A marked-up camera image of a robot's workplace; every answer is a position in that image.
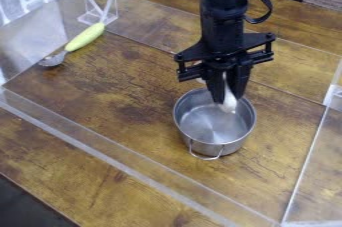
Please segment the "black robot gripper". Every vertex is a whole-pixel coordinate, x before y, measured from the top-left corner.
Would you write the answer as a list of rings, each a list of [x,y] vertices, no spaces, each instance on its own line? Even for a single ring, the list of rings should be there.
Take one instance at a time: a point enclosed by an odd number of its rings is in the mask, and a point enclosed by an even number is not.
[[[251,66],[272,60],[272,33],[244,33],[240,10],[200,5],[199,41],[173,56],[180,82],[201,77],[215,103],[224,101],[224,78],[236,99],[244,95]]]

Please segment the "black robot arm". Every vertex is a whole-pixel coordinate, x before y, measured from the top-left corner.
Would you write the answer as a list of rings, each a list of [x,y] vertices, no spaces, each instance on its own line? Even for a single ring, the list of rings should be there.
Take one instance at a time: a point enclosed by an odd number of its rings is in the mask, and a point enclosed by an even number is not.
[[[260,0],[271,7],[269,0]],[[247,16],[248,0],[200,0],[200,39],[173,56],[177,79],[205,81],[212,100],[221,103],[225,94],[241,98],[252,66],[272,59],[272,33],[247,33],[244,25],[268,19]]]

